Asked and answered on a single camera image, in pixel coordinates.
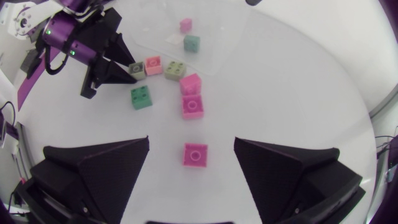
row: light green block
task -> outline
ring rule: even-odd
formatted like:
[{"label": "light green block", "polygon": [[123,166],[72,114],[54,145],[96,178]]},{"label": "light green block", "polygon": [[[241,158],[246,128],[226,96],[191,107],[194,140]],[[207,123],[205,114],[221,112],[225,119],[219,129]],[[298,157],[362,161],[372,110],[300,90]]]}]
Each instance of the light green block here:
[{"label": "light green block", "polygon": [[131,90],[131,101],[132,106],[136,110],[152,106],[148,86],[142,86]]},{"label": "light green block", "polygon": [[184,63],[172,61],[166,68],[164,76],[169,80],[179,81],[185,75],[186,70],[187,66]]},{"label": "light green block", "polygon": [[186,35],[184,38],[184,50],[197,53],[200,46],[200,37]]},{"label": "light green block", "polygon": [[143,80],[147,76],[144,71],[144,62],[133,63],[129,66],[129,73],[136,80]]}]

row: magenta block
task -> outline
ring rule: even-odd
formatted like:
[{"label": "magenta block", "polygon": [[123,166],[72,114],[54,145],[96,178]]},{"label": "magenta block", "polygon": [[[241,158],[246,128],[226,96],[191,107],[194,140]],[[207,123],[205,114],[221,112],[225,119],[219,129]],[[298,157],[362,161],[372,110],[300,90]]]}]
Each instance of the magenta block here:
[{"label": "magenta block", "polygon": [[186,34],[187,32],[191,31],[191,29],[192,29],[192,19],[185,18],[180,22],[181,33]]},{"label": "magenta block", "polygon": [[182,117],[184,119],[202,118],[205,115],[200,95],[182,96]]},{"label": "magenta block", "polygon": [[180,79],[180,89],[184,96],[200,94],[201,79],[198,74],[194,73],[190,76]]},{"label": "magenta block", "polygon": [[206,167],[207,145],[185,143],[183,165],[191,167]]},{"label": "magenta block", "polygon": [[155,56],[145,59],[145,71],[147,75],[156,75],[163,73],[160,56]]}]

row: lego block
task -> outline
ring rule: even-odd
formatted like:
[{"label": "lego block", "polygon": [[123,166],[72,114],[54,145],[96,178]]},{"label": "lego block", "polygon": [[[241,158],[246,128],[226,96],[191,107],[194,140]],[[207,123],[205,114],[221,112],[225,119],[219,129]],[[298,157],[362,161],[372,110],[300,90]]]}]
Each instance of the lego block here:
[{"label": "lego block", "polygon": [[191,31],[191,29],[192,29],[192,19],[185,18],[180,22],[181,33],[186,34],[187,32]]},{"label": "lego block", "polygon": [[194,73],[180,79],[180,90],[181,94],[184,96],[200,94],[201,79],[198,74]]},{"label": "lego block", "polygon": [[133,63],[129,66],[129,73],[136,80],[143,80],[147,76],[144,71],[144,62]]},{"label": "lego block", "polygon": [[184,119],[202,118],[204,114],[200,95],[182,96],[182,117]]},{"label": "lego block", "polygon": [[147,72],[147,75],[156,75],[163,73],[160,56],[145,59],[145,71]]},{"label": "lego block", "polygon": [[206,167],[207,145],[185,143],[183,165],[190,167]]},{"label": "lego block", "polygon": [[152,106],[148,86],[142,86],[131,90],[131,101],[136,110]]},{"label": "lego block", "polygon": [[164,75],[169,80],[179,81],[185,75],[186,70],[187,66],[184,63],[173,61],[169,63]]},{"label": "lego block", "polygon": [[184,50],[197,53],[200,46],[200,37],[186,35],[184,38]]}]

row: pink lego brick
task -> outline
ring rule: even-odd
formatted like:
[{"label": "pink lego brick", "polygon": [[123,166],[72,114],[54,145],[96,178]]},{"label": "pink lego brick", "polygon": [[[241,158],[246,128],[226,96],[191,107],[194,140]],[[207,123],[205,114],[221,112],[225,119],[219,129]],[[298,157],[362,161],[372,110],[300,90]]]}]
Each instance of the pink lego brick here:
[{"label": "pink lego brick", "polygon": [[145,59],[145,71],[147,72],[147,75],[156,75],[163,73],[160,56]]},{"label": "pink lego brick", "polygon": [[184,119],[202,118],[205,115],[200,95],[182,96],[182,117]]},{"label": "pink lego brick", "polygon": [[185,143],[183,165],[190,167],[206,167],[207,145]]},{"label": "pink lego brick", "polygon": [[194,73],[190,76],[180,79],[180,89],[184,96],[200,94],[201,79],[198,74]]},{"label": "pink lego brick", "polygon": [[180,22],[181,33],[186,34],[187,32],[191,31],[191,29],[192,29],[192,19],[185,18]]}]

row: mint green block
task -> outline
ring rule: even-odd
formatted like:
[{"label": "mint green block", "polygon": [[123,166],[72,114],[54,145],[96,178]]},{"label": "mint green block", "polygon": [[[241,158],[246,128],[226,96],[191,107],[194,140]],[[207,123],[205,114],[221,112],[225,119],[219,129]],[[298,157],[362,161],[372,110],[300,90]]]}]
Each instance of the mint green block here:
[{"label": "mint green block", "polygon": [[152,106],[148,86],[142,86],[131,90],[131,101],[132,106],[136,110]]},{"label": "mint green block", "polygon": [[200,46],[200,37],[186,35],[184,38],[184,50],[197,53]]},{"label": "mint green block", "polygon": [[144,71],[144,62],[133,63],[129,66],[129,73],[136,80],[143,80],[147,76]]},{"label": "mint green block", "polygon": [[179,81],[185,75],[186,70],[187,66],[184,63],[172,61],[166,68],[164,76],[169,80]]}]

